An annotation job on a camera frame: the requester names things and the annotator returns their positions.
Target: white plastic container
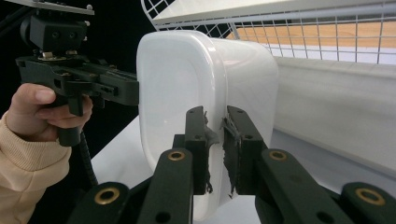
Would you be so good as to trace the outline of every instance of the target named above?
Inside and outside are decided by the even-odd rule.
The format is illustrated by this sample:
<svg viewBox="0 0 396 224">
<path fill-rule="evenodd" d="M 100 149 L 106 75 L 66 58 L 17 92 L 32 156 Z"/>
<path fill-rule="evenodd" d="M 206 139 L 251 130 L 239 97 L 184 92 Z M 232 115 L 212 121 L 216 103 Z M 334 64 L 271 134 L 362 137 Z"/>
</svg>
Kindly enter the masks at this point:
<svg viewBox="0 0 396 224">
<path fill-rule="evenodd" d="M 230 192 L 229 183 L 221 183 L 227 175 L 221 129 L 226 105 L 247 111 L 269 145 L 276 109 L 276 62 L 257 43 L 164 31 L 141 39 L 137 79 L 142 145 L 153 170 L 161 153 L 172 147 L 174 135 L 185 132 L 186 112 L 199 105 L 207 111 L 207 126 L 218 134 L 220 144 L 209 153 L 213 193 L 194 197 L 194 219 L 206 219 L 216 211 L 220 197 Z"/>
</svg>

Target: finger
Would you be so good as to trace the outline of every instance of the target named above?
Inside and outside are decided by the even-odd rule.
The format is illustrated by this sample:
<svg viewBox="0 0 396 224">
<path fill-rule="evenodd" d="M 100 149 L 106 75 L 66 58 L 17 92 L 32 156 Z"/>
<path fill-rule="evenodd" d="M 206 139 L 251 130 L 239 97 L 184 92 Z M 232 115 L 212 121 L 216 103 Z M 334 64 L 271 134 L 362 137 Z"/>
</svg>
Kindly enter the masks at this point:
<svg viewBox="0 0 396 224">
<path fill-rule="evenodd" d="M 92 112 L 85 113 L 82 117 L 73 117 L 66 119 L 49 119 L 47 122 L 59 128 L 68 129 L 75 127 L 82 127 L 90 119 Z"/>
<path fill-rule="evenodd" d="M 31 110 L 32 105 L 47 105 L 55 101 L 55 92 L 45 86 L 22 84 L 12 97 L 12 104 L 19 110 Z"/>
<path fill-rule="evenodd" d="M 83 96 L 82 111 L 83 114 L 92 112 L 92 100 L 88 96 Z M 39 119 L 69 119 L 75 117 L 70 114 L 68 105 L 61 105 L 53 108 L 43 108 L 35 113 L 35 116 Z"/>
</svg>

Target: brass screw insert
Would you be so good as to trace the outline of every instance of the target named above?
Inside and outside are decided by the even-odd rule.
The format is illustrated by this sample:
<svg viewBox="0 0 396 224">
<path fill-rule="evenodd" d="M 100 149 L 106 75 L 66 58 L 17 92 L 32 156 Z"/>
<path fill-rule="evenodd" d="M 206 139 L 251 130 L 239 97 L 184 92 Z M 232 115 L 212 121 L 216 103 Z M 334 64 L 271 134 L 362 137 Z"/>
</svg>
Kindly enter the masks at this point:
<svg viewBox="0 0 396 224">
<path fill-rule="evenodd" d="M 168 154 L 168 159 L 171 161 L 181 161 L 184 157 L 186 157 L 186 155 L 181 151 L 173 151 Z"/>
<path fill-rule="evenodd" d="M 381 194 L 373 189 L 356 189 L 356 194 L 367 203 L 382 206 L 385 204 L 385 199 Z"/>
<path fill-rule="evenodd" d="M 270 158 L 273 159 L 274 161 L 285 161 L 288 158 L 288 156 L 281 151 L 271 151 Z"/>
<path fill-rule="evenodd" d="M 120 191 L 116 188 L 101 189 L 95 195 L 95 202 L 98 204 L 109 204 L 120 197 Z"/>
</svg>

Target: sweater cuff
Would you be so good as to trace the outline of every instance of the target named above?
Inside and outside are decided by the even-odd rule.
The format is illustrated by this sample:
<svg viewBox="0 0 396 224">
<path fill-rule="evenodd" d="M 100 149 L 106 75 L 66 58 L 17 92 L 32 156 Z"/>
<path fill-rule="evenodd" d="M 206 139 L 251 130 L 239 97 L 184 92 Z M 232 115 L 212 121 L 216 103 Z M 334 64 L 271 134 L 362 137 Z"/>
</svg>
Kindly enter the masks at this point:
<svg viewBox="0 0 396 224">
<path fill-rule="evenodd" d="M 13 133 L 6 124 L 7 113 L 0 120 L 0 150 L 16 166 L 37 171 L 60 161 L 71 147 L 58 142 L 27 142 Z"/>
</svg>

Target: black background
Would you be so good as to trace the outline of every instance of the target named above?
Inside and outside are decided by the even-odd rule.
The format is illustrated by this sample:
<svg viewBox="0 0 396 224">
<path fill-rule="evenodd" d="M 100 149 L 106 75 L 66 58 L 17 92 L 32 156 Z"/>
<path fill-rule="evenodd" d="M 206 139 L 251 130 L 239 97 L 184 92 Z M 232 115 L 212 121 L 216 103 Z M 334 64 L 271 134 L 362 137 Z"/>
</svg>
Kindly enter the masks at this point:
<svg viewBox="0 0 396 224">
<path fill-rule="evenodd" d="M 94 16 L 70 14 L 76 20 L 89 21 L 88 41 L 78 50 L 79 54 L 105 59 L 120 70 L 136 72 L 137 46 L 143 35 L 154 32 L 140 5 L 130 0 L 69 0 L 71 7 L 91 4 Z M 0 20 L 20 8 L 20 5 L 1 1 Z M 32 50 L 21 40 L 20 26 L 0 37 L 0 114 L 7 111 L 13 93 L 21 84 L 15 59 L 30 56 Z M 102 149 L 138 114 L 137 106 L 125 106 L 106 102 L 104 109 L 95 108 L 84 128 L 92 156 Z"/>
</svg>

